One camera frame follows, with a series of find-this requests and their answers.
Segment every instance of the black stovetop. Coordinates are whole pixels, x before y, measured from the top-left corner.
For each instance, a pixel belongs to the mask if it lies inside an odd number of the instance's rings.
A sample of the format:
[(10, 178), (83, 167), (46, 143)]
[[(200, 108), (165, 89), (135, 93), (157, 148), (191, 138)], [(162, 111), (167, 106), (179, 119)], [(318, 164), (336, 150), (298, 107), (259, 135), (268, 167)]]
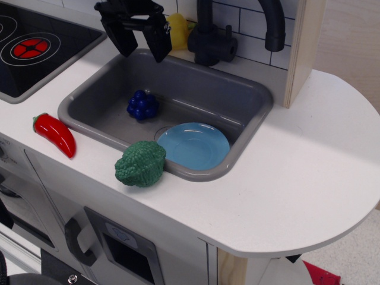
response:
[(0, 2), (0, 99), (19, 103), (106, 37)]

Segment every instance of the stove burner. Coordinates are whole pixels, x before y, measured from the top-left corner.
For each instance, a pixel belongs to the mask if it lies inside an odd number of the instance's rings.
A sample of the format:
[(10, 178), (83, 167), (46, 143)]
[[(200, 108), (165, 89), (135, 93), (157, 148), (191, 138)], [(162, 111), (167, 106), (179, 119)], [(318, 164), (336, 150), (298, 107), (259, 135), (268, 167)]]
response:
[(11, 54), (17, 59), (31, 59), (43, 55), (49, 50), (49, 47), (50, 42), (46, 39), (29, 39), (17, 44)]
[(38, 64), (51, 58), (61, 46), (59, 37), (50, 33), (26, 34), (7, 43), (0, 58), (12, 66)]
[(15, 19), (8, 16), (0, 16), (0, 42), (9, 38), (17, 29)]

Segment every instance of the blue grapes toy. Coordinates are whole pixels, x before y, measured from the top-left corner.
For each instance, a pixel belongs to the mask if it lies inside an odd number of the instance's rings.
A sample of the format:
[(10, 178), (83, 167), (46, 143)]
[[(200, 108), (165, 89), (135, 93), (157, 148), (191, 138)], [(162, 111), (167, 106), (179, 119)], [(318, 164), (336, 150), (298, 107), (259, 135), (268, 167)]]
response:
[(142, 90), (137, 90), (128, 103), (126, 111), (139, 121), (155, 117), (159, 108), (156, 98)]

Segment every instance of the red burner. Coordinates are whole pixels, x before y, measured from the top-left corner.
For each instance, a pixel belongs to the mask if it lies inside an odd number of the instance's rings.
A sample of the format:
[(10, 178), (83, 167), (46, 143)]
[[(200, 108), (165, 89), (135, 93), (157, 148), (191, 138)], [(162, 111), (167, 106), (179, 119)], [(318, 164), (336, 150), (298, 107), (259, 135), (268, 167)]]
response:
[(44, 54), (48, 49), (49, 42), (45, 39), (28, 39), (16, 45), (12, 55), (18, 59), (31, 59)]

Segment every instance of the gray sink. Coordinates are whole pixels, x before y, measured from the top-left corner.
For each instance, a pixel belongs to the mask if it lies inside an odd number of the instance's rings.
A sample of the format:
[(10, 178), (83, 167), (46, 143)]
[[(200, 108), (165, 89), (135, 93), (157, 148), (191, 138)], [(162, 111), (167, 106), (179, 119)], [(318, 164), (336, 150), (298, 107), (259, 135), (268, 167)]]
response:
[[(135, 91), (154, 94), (158, 115), (138, 121), (126, 111)], [(156, 63), (146, 49), (119, 55), (59, 105), (60, 120), (75, 131), (124, 151), (137, 141), (157, 141), (173, 126), (209, 124), (230, 144), (224, 160), (209, 170), (192, 170), (166, 160), (165, 171), (189, 181), (211, 181), (226, 174), (271, 110), (263, 85), (172, 56)]]

